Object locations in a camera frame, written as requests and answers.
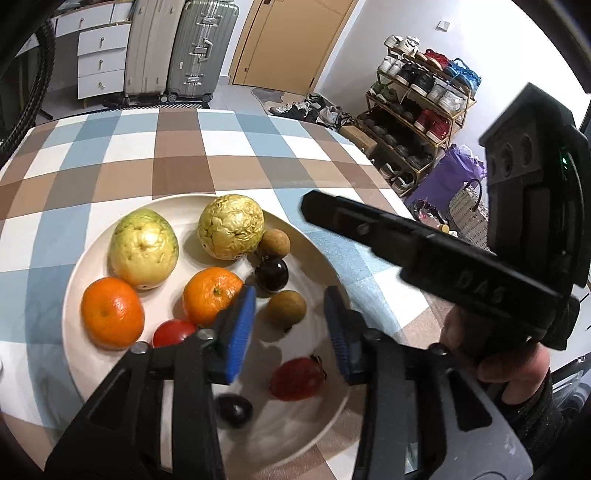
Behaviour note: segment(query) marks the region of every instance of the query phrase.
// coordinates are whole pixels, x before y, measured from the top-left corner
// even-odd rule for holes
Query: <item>beige suitcase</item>
[[[174,36],[185,0],[136,0],[125,60],[128,96],[166,90]]]

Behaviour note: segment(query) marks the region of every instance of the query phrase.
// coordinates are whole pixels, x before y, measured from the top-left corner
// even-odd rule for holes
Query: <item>hose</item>
[[[53,63],[56,56],[56,36],[51,22],[45,20],[35,31],[35,36],[39,42],[37,75],[27,105],[8,136],[0,145],[0,168],[6,164],[22,142],[22,139],[25,138],[27,131],[34,125],[53,73]]]

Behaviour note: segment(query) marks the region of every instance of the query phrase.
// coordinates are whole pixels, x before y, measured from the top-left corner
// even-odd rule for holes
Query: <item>plate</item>
[[[165,197],[145,206],[168,220],[177,235],[180,255],[176,268],[163,285],[139,292],[145,310],[145,327],[140,340],[149,342],[162,322],[183,318],[183,288],[198,271],[213,265],[227,268],[248,281],[253,272],[252,258],[234,262],[219,261],[208,255],[194,233],[197,221],[214,195],[185,194]],[[285,288],[301,293],[308,304],[304,320],[286,335],[277,332],[257,315],[243,370],[229,386],[214,385],[214,395],[230,392],[246,397],[254,406],[254,418],[243,429],[218,429],[226,473],[230,479],[244,478],[261,469],[288,462],[312,447],[337,419],[349,395],[336,365],[323,314],[326,287],[337,285],[344,298],[345,289],[322,253],[303,233],[276,216],[264,212],[265,227],[283,230],[290,237],[291,252],[285,258],[290,280]],[[107,250],[115,230],[113,223],[82,254],[66,289],[61,329],[64,350],[74,383],[87,400],[123,352],[97,348],[87,337],[80,318],[80,302],[88,285],[109,275]],[[257,311],[270,294],[258,293]],[[272,373],[282,363],[315,354],[321,357],[327,381],[319,394],[299,402],[282,402],[268,392]],[[161,429],[161,457],[171,468],[171,405],[173,382],[166,381]]]

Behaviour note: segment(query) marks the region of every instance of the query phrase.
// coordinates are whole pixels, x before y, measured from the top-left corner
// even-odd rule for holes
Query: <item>red tomato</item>
[[[196,330],[197,326],[187,320],[167,320],[154,332],[152,346],[158,348],[159,346],[176,345],[194,334]]]
[[[316,395],[325,380],[326,373],[320,359],[302,356],[285,362],[275,370],[269,390],[278,400],[298,401]]]

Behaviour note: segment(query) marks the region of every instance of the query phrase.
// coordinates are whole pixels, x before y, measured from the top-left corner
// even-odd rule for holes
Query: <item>door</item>
[[[352,0],[256,1],[234,84],[305,95]]]

